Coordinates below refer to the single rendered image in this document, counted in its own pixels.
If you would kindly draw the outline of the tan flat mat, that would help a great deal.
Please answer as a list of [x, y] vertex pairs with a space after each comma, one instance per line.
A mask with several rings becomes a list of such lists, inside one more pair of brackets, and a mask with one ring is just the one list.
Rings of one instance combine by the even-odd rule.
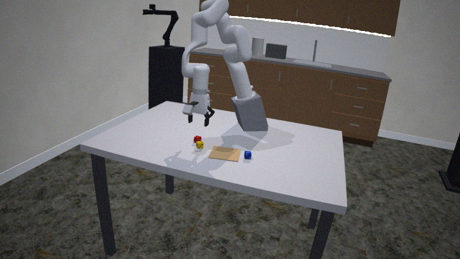
[[238, 162], [241, 149], [213, 146], [208, 158]]

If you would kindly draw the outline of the blue die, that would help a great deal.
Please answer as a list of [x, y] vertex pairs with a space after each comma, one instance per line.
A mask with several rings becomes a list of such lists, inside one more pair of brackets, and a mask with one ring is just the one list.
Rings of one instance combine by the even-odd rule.
[[251, 156], [252, 156], [251, 151], [245, 151], [244, 152], [244, 158], [245, 159], [251, 159]]

